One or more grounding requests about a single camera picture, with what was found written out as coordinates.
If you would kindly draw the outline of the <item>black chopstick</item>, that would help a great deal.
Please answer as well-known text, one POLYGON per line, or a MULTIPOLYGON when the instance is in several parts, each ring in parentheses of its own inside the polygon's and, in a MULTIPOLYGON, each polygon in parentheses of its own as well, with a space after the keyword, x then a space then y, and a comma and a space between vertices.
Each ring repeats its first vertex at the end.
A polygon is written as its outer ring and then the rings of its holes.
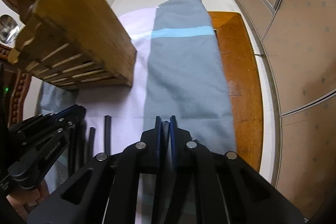
POLYGON ((104 152, 107 155, 111 154, 111 124, 112 117, 109 115, 104 116, 104 152))
POLYGON ((88 140, 88 151, 87 151, 87 159, 88 160, 92 159, 92 157, 93 157, 95 133, 96 133, 96 129, 94 127, 91 127, 89 129, 89 140, 88 140))

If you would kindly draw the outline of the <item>kitchen cabinets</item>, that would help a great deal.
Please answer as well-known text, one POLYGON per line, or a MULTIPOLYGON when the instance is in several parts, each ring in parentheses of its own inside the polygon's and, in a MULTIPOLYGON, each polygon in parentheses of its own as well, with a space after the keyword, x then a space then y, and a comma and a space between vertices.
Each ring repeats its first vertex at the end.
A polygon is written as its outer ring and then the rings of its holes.
POLYGON ((234 1, 260 77, 260 170, 312 219, 335 186, 335 0, 234 1))

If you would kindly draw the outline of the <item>grey striped cloth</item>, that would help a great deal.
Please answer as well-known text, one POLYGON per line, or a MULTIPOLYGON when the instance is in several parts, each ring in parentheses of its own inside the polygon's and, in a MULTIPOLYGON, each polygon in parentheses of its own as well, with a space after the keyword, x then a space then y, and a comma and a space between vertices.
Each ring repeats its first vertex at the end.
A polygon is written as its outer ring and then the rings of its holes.
POLYGON ((29 216, 29 223, 228 223, 216 159, 236 148, 218 41, 201 0, 127 13, 137 50, 130 88, 86 88, 77 103, 96 127, 95 156, 29 216), (112 117, 111 154, 104 116, 112 117), (176 167, 170 117, 177 121, 176 167), (161 150, 155 160, 155 117, 161 150))

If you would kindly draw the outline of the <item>wooden utensil holder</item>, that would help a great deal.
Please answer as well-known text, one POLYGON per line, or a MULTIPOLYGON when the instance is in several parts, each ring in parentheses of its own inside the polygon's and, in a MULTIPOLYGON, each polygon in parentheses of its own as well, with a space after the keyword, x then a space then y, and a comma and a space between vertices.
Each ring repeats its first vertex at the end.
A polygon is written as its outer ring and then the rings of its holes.
POLYGON ((106 0, 17 2, 9 63, 64 90, 132 85, 137 51, 106 0))

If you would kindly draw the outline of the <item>carved wooden chair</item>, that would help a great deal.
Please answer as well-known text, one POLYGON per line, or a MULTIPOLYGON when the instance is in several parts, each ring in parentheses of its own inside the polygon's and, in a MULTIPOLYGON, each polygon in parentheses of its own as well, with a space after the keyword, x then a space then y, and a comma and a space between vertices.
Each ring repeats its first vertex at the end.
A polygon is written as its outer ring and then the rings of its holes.
MULTIPOLYGON (((13 12, 19 14, 17 0, 2 0, 13 12)), ((23 73, 8 62, 11 49, 1 44, 1 63, 4 65, 2 106, 7 127, 23 120, 23 103, 29 90, 31 75, 23 73)))

